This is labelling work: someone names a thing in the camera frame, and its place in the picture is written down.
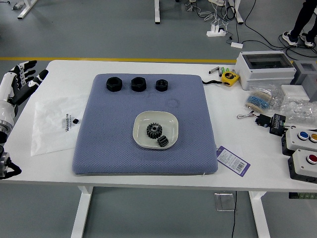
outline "black gear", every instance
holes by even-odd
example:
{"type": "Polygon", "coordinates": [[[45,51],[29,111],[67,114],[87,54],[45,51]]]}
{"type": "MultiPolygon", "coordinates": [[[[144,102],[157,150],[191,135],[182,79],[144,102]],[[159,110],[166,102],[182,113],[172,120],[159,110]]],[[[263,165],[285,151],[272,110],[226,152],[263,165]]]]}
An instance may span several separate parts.
{"type": "Polygon", "coordinates": [[[168,144],[168,139],[165,135],[162,135],[159,139],[158,139],[158,143],[160,145],[160,147],[164,147],[165,145],[168,144]]]}
{"type": "Polygon", "coordinates": [[[162,135],[162,127],[160,124],[151,123],[147,127],[147,135],[151,139],[157,139],[162,135]]]}

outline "blue button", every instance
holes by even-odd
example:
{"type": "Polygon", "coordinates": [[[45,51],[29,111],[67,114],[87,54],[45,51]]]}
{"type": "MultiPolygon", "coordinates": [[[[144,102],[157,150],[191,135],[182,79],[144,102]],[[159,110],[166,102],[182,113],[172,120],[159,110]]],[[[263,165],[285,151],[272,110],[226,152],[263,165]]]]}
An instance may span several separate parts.
{"type": "Polygon", "coordinates": [[[308,139],[308,134],[304,131],[301,131],[298,133],[298,138],[300,138],[301,140],[307,140],[308,139]]]}

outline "yellow floor line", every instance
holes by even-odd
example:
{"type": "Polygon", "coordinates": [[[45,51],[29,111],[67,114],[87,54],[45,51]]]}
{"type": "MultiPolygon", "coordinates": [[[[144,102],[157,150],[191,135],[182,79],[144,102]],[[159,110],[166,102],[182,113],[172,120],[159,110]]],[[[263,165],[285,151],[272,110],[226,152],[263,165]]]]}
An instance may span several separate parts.
{"type": "Polygon", "coordinates": [[[88,60],[88,61],[120,61],[120,62],[175,62],[175,63],[236,63],[235,59],[151,59],[151,58],[66,58],[66,57],[0,57],[0,60],[88,60]]]}

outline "yellow tape measure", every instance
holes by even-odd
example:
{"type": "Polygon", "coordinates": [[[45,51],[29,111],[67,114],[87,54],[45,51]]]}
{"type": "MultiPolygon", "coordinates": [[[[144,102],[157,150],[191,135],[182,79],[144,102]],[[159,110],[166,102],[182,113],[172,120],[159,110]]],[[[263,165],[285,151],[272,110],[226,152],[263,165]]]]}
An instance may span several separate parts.
{"type": "Polygon", "coordinates": [[[227,86],[231,87],[238,79],[240,76],[234,72],[227,71],[222,74],[221,76],[221,81],[223,83],[226,83],[227,86]]]}

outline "transparent lid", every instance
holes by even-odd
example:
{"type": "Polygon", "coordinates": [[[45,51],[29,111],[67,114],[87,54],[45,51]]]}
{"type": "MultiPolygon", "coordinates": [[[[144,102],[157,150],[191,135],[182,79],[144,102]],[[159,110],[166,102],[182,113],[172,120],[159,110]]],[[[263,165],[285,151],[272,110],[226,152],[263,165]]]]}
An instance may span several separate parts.
{"type": "Polygon", "coordinates": [[[284,54],[243,55],[249,69],[292,68],[293,65],[284,54]]]}

